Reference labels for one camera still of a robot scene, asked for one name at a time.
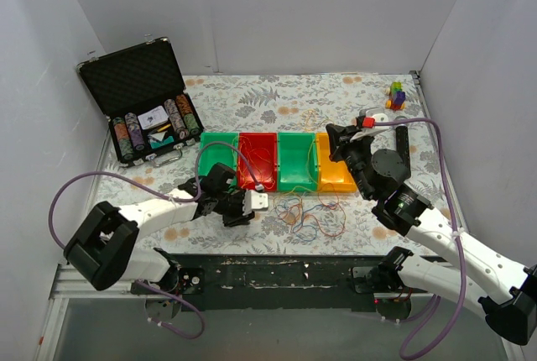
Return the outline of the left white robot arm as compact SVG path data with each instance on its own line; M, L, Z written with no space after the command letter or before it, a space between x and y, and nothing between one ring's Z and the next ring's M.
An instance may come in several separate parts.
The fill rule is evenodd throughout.
M234 171L217 163L207 175L194 176L168 194L115 207L97 203L65 245L63 255L96 290L119 281L149 282L159 293L172 292L179 282L177 263L163 249L139 249L136 244L159 230L195 221L212 213L227 227L247 225L268 207L262 186L232 186Z

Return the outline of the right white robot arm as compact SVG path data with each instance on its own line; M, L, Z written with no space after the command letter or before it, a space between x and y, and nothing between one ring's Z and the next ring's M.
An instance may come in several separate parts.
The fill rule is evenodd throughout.
M386 129L373 118L355 126L329 123L329 158L344 162L362 197L375 201L373 215L387 229L433 251L435 264L411 250L391 249L364 275L375 290L425 290L484 317L500 337L524 346L536 329L536 268L508 259L462 229L407 185L409 170L398 152L371 150Z

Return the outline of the orange bin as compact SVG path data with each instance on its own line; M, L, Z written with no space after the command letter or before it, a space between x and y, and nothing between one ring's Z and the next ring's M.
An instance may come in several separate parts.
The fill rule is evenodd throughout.
M327 133L316 133L316 155L318 163L318 191L353 193L356 184L344 162L332 162Z

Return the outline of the right green bin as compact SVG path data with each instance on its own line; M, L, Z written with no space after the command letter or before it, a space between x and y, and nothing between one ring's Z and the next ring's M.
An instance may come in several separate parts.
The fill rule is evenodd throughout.
M314 133L278 133L277 190L316 191L318 163Z

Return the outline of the green bin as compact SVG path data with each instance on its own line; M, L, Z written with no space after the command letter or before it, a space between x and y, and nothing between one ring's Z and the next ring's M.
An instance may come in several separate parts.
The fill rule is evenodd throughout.
M318 163L314 133L278 133L277 190L316 191Z
M209 143L217 141L224 142L238 147L239 134L236 132L204 132L201 134L201 148L203 149ZM201 154L199 160L198 172L200 175L207 175L212 166L216 163L222 163L233 171L237 172L237 153L229 147L221 144L211 145Z

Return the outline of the black microphone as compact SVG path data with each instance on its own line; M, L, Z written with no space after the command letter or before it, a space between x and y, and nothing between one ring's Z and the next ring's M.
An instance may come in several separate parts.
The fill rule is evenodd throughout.
M409 149L409 130L406 124L399 124L395 127L395 144L396 150L401 157L404 165L408 170L411 169L410 149Z

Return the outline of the left green bin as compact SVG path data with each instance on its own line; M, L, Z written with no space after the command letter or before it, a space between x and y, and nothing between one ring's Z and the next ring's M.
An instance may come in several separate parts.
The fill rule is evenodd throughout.
M203 149L209 143L217 141L224 142L238 147L239 134L236 132L204 132L201 134L201 148ZM237 153L229 147L221 144L211 145L201 154L199 160L198 172L200 175L207 175L212 166L216 163L222 163L233 171L237 172Z

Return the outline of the red bin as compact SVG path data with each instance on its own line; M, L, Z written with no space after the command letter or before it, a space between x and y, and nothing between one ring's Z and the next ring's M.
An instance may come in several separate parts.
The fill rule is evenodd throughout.
M238 148L266 191L277 190L278 154L276 133L240 133Z

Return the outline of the colourful toy block figure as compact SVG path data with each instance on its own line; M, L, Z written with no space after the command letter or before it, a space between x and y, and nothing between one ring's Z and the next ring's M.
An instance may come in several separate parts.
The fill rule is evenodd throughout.
M406 94L402 84L399 81L394 81L386 91L388 97L385 107L393 111L403 110L405 108Z

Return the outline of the black poker chip case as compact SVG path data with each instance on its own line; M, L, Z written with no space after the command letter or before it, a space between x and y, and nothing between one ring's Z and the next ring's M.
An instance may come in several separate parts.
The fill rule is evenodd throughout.
M76 71L107 120L118 163L175 162L204 126L167 38L80 63Z

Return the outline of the aluminium frame rail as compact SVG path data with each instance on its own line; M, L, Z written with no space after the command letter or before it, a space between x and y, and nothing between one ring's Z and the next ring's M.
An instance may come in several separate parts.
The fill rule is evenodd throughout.
M511 260L456 225L443 154L441 131L430 118L411 118L411 123L428 123L435 131L441 181L451 217L427 210L422 223L407 232L407 238L433 250L452 264L448 269L415 260L403 270L404 282L434 295L431 312L403 341L399 356L415 360L425 356L447 336L463 308L484 316L487 325L503 339L525 346L536 328L536 268ZM456 303L456 309L441 332L420 351L406 354L410 341L434 315L441 299Z

